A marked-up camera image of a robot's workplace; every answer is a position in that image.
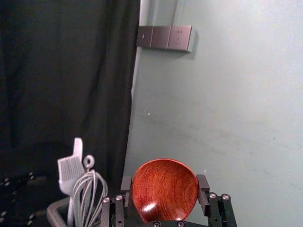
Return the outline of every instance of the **electrical socket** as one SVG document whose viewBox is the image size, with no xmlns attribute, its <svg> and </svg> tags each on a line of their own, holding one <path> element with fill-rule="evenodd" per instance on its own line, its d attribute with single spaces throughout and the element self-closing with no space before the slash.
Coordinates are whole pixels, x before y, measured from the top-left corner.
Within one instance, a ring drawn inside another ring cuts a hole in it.
<svg viewBox="0 0 303 227">
<path fill-rule="evenodd" d="M 169 50 L 187 51 L 190 47 L 192 26 L 172 26 L 169 36 Z"/>
</svg>

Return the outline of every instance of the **wooden spoon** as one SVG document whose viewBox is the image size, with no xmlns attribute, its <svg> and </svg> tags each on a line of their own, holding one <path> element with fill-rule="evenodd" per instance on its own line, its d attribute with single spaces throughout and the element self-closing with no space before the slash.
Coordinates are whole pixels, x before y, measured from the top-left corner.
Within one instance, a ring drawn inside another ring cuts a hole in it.
<svg viewBox="0 0 303 227">
<path fill-rule="evenodd" d="M 155 220 L 184 220 L 198 197 L 195 174 L 173 159 L 156 159 L 143 164 L 132 185 L 134 205 L 144 223 Z"/>
</svg>

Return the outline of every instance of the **light green wall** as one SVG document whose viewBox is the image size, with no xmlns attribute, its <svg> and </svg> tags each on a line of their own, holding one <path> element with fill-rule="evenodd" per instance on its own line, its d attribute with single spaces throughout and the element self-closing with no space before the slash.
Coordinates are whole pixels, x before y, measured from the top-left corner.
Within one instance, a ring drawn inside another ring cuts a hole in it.
<svg viewBox="0 0 303 227">
<path fill-rule="evenodd" d="M 238 226 L 300 226 L 302 12 L 301 1 L 179 0 L 175 22 L 197 29 L 198 46 L 142 51 L 125 175 L 175 158 L 232 196 Z M 196 206 L 188 220 L 201 216 Z"/>
</svg>

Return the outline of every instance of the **power outlet panel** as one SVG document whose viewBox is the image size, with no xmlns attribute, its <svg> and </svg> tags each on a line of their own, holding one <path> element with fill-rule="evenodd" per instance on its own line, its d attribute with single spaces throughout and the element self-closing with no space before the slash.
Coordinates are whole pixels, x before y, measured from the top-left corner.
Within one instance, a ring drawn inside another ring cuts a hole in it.
<svg viewBox="0 0 303 227">
<path fill-rule="evenodd" d="M 195 29 L 188 26 L 140 26 L 137 46 L 143 48 L 192 52 Z"/>
</svg>

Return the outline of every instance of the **black curtain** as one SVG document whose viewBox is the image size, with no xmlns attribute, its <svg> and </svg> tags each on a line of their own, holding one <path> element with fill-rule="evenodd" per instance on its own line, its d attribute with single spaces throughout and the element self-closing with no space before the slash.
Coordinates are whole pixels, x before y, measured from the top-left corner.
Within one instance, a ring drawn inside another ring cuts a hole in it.
<svg viewBox="0 0 303 227">
<path fill-rule="evenodd" d="M 120 187 L 139 9 L 139 0 L 1 1 L 1 175 L 57 177 L 57 158 L 81 137 L 111 191 Z"/>
</svg>

